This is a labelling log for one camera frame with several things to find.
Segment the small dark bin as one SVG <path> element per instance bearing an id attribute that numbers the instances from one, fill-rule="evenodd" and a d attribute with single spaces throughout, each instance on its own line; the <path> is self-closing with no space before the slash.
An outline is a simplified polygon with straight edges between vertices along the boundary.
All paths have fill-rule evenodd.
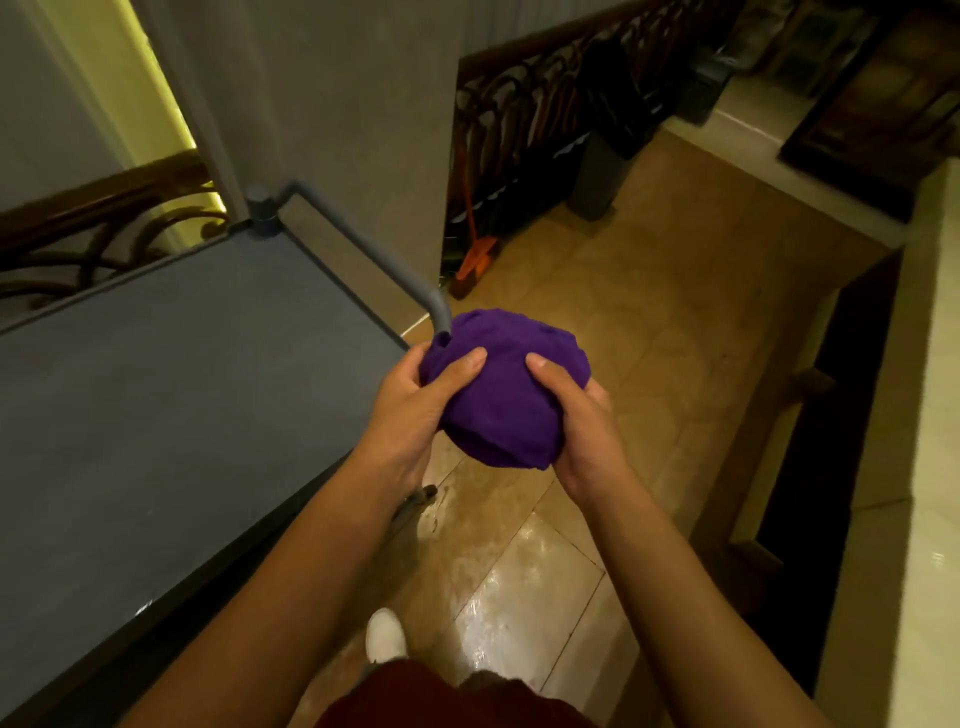
<path id="1" fill-rule="evenodd" d="M 703 127 L 731 79 L 738 73 L 735 61 L 709 48 L 691 54 L 674 86 L 673 116 Z"/>

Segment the person's left hand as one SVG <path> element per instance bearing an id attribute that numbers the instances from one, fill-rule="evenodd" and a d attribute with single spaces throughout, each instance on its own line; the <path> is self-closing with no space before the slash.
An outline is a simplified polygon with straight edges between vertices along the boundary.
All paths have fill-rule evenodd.
<path id="1" fill-rule="evenodd" d="M 422 486 L 440 418 L 451 402 L 430 401 L 431 382 L 421 383 L 428 349 L 428 343 L 410 347 L 385 376 L 366 430 L 345 465 L 397 501 Z"/>

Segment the long dark wooden railing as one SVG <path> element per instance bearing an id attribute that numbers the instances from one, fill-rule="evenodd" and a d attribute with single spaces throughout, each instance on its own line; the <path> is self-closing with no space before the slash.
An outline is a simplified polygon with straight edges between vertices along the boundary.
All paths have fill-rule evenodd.
<path id="1" fill-rule="evenodd" d="M 632 0 L 460 61 L 440 275 L 479 238 L 505 240 L 570 194 L 591 130 L 578 78 L 594 43 L 617 40 L 657 121 L 696 51 L 715 50 L 746 0 Z"/>

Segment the orange broom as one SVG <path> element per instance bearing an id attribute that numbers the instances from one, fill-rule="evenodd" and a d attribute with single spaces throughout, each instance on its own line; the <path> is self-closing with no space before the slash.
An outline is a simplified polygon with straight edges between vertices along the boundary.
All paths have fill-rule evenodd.
<path id="1" fill-rule="evenodd" d="M 474 216 L 471 164 L 468 158 L 466 134 L 463 133 L 454 145 L 456 162 L 461 172 L 462 200 L 464 216 L 469 233 L 469 247 L 462 262 L 448 285 L 451 297 L 462 301 L 485 276 L 493 265 L 497 255 L 499 239 L 495 235 L 481 236 L 477 230 Z"/>

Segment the dark red shorts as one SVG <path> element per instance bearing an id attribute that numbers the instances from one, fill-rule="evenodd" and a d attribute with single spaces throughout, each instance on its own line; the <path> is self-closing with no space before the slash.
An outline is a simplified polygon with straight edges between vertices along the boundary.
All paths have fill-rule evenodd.
<path id="1" fill-rule="evenodd" d="M 489 670 L 450 685 L 421 661 L 373 667 L 314 728 L 598 728 L 569 703 Z"/>

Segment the curved dark wooden railing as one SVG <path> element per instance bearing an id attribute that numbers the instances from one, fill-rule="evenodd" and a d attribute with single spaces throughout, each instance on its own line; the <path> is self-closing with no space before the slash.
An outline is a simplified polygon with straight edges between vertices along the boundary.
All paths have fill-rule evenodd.
<path id="1" fill-rule="evenodd" d="M 0 211 L 0 318 L 45 308 L 226 231 L 207 165 L 187 150 Z"/>

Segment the grey platform cart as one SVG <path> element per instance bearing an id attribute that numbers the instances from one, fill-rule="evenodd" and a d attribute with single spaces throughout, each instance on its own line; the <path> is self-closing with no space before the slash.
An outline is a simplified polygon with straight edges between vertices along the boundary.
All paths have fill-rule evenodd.
<path id="1" fill-rule="evenodd" d="M 109 726 L 355 447 L 402 336 L 295 196 L 448 333 L 449 304 L 305 182 L 0 331 L 0 728 Z"/>

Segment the dark wooden counter door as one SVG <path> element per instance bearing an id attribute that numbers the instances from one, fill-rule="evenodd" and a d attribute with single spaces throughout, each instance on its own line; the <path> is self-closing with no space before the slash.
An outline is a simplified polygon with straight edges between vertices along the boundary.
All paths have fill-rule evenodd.
<path id="1" fill-rule="evenodd" d="M 810 696 L 903 257 L 786 325 L 692 532 L 723 595 Z"/>

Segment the grey bin with black bag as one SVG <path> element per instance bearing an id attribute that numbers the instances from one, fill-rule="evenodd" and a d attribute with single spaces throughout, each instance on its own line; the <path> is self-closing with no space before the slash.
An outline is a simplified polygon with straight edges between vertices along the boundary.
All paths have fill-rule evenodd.
<path id="1" fill-rule="evenodd" d="M 658 121 L 615 36 L 586 49 L 577 89 L 588 136 L 567 207 L 583 220 L 596 222 L 612 206 L 636 157 L 653 139 Z"/>

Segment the purple cloth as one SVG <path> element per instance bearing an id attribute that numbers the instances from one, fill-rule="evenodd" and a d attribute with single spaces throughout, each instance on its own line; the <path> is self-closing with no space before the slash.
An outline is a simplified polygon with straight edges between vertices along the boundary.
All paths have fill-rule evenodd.
<path id="1" fill-rule="evenodd" d="M 455 361 L 486 350 L 486 362 L 444 407 L 438 429 L 464 454 L 492 468 L 547 470 L 565 436 L 556 396 L 526 366 L 535 353 L 565 369 L 579 387 L 592 377 L 587 354 L 565 329 L 500 308 L 455 316 L 436 334 L 419 364 L 421 385 L 435 382 Z"/>

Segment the dark wooden cabinet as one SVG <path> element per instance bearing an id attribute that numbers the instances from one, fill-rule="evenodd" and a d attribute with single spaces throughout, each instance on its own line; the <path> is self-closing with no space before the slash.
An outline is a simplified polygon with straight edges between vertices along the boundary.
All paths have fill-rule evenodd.
<path id="1" fill-rule="evenodd" d="M 890 0 L 778 158 L 901 223 L 960 159 L 960 0 Z"/>

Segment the person's right hand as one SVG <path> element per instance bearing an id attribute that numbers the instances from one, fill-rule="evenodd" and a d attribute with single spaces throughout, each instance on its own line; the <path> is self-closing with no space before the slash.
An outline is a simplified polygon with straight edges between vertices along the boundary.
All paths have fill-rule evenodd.
<path id="1" fill-rule="evenodd" d="M 587 515 L 629 509 L 641 484 L 628 461 L 608 392 L 591 378 L 578 385 L 578 404 L 561 410 L 564 444 L 554 470 L 563 489 Z"/>

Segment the white shoe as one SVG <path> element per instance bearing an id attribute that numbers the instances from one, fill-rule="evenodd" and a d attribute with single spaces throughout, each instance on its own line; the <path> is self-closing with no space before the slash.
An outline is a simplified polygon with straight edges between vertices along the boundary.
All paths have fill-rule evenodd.
<path id="1" fill-rule="evenodd" d="M 409 658 L 409 649 L 402 622 L 390 608 L 376 610 L 368 619 L 365 631 L 366 663 L 380 666 Z"/>

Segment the person's right forearm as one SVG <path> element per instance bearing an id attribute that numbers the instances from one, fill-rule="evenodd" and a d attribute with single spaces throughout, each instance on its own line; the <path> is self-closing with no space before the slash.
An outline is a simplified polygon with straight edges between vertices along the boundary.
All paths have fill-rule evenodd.
<path id="1" fill-rule="evenodd" d="M 578 504 L 677 728 L 833 728 L 631 470 Z"/>

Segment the black cart caster wheel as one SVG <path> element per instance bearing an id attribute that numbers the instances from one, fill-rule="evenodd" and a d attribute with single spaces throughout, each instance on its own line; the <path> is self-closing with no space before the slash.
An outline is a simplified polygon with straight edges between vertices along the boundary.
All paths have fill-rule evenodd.
<path id="1" fill-rule="evenodd" d="M 420 514 L 436 499 L 438 487 L 434 484 L 421 486 L 409 494 L 394 511 L 390 525 L 400 528 L 414 515 Z"/>

